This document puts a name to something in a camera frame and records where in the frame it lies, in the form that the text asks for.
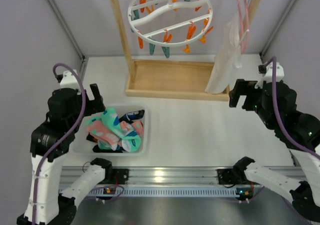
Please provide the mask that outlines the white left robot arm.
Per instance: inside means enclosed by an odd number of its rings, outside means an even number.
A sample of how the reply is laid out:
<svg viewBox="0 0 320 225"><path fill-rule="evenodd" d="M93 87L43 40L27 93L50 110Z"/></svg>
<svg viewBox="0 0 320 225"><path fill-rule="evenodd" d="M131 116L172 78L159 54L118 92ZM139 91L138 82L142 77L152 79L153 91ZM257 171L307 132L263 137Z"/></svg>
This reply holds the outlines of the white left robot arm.
<svg viewBox="0 0 320 225"><path fill-rule="evenodd" d="M96 84L90 85L94 99L89 100L76 70L56 78L60 88L47 101L45 121L31 134L32 182L18 225L70 225L88 193L112 177L112 163L95 158L80 178L59 191L62 168L83 118L102 112L105 106Z"/></svg>

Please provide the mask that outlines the pink sock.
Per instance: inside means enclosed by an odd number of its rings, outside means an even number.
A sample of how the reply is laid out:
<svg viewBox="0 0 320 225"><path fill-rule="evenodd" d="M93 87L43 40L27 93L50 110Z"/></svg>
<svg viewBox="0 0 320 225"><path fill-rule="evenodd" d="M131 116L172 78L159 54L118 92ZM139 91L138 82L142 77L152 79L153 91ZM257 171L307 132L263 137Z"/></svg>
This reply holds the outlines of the pink sock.
<svg viewBox="0 0 320 225"><path fill-rule="evenodd" d="M144 125L140 120L136 120L133 123L130 123L129 125L136 131L136 133L140 137L144 135Z"/></svg>
<svg viewBox="0 0 320 225"><path fill-rule="evenodd" d="M108 129L102 121L92 119L87 122L86 131L97 139L98 147L101 150L122 151L120 137Z"/></svg>

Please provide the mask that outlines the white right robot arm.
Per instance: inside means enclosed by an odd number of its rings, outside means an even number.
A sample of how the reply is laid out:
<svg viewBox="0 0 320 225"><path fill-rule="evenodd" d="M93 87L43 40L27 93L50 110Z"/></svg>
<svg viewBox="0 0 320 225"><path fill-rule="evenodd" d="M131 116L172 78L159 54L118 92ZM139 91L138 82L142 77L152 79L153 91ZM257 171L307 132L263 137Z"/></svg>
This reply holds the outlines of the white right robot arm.
<svg viewBox="0 0 320 225"><path fill-rule="evenodd" d="M320 221L320 121L298 111L297 93L283 82L284 70L270 60L259 65L259 81L237 79L229 92L229 107L235 108L240 96L242 109L255 112L265 127L288 148L298 161L305 179L287 177L259 164L250 157L238 160L229 171L233 184L256 183L277 193L310 222Z"/></svg>

